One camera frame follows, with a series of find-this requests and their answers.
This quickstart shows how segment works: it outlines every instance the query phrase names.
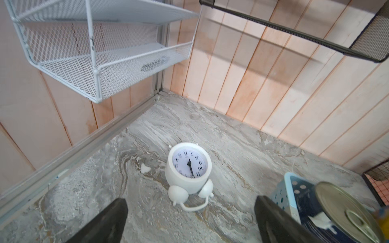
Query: alarm clock handle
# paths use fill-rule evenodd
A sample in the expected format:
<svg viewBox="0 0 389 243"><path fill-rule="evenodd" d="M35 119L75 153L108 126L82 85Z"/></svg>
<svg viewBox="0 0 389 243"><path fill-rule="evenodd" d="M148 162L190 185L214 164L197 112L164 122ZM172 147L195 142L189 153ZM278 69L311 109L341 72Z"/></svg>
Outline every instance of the alarm clock handle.
<svg viewBox="0 0 389 243"><path fill-rule="evenodd" d="M198 210L200 210L202 208L205 208L205 206L208 205L208 198L209 197L206 197L205 198L205 203L201 204L200 206L188 208L187 206L184 205L184 203L180 203L180 205L182 207L182 210L187 211L187 212L194 212L194 211L198 211Z"/></svg>

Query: wire mesh shelf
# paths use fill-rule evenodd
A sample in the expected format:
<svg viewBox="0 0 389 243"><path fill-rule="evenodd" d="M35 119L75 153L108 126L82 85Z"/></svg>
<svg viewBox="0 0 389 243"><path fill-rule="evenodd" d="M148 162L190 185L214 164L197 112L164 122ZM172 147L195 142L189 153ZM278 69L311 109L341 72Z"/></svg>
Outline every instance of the wire mesh shelf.
<svg viewBox="0 0 389 243"><path fill-rule="evenodd" d="M85 0L9 0L21 22L86 21ZM91 0L94 21L163 24L198 14L150 0Z"/></svg>
<svg viewBox="0 0 389 243"><path fill-rule="evenodd" d="M193 40L165 47L159 24L199 17L151 0L6 3L29 62L95 103L189 58Z"/></svg>
<svg viewBox="0 0 389 243"><path fill-rule="evenodd" d="M349 48L267 20L217 6L215 5L215 0L200 0L200 4L304 38L347 56L366 59L376 63L381 63L389 57L389 0L381 7Z"/></svg>

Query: clock face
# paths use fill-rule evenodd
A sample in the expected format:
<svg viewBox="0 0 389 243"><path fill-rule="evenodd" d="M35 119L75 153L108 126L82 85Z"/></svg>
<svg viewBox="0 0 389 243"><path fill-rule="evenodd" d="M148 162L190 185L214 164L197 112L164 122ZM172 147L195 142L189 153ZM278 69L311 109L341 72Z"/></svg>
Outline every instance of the clock face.
<svg viewBox="0 0 389 243"><path fill-rule="evenodd" d="M208 162L201 153L192 149L179 149L173 154L173 166L188 178L198 178L205 174Z"/></svg>

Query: alarm clock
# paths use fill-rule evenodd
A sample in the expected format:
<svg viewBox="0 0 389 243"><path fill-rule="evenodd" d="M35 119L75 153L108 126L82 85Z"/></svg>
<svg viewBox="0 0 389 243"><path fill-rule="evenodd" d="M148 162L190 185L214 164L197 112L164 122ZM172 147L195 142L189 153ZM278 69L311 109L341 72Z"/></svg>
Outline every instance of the alarm clock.
<svg viewBox="0 0 389 243"><path fill-rule="evenodd" d="M173 206L180 204L187 212L194 212L207 206L209 197L213 197L214 185L208 179L212 170L212 162L208 153L194 143L179 143L172 147L165 168L165 177L170 187L168 195ZM184 202L189 194L198 193L205 198L200 206L188 208Z"/></svg>

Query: can pull tab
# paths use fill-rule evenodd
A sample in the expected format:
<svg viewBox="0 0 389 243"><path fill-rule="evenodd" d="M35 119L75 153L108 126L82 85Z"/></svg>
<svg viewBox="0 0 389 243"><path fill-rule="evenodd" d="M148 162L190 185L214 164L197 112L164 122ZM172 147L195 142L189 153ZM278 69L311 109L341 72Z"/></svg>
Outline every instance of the can pull tab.
<svg viewBox="0 0 389 243"><path fill-rule="evenodd" d="M374 243L380 243L377 235L373 232L370 226L354 211L347 209L345 211L347 218L350 222L357 227L367 238L369 238Z"/></svg>

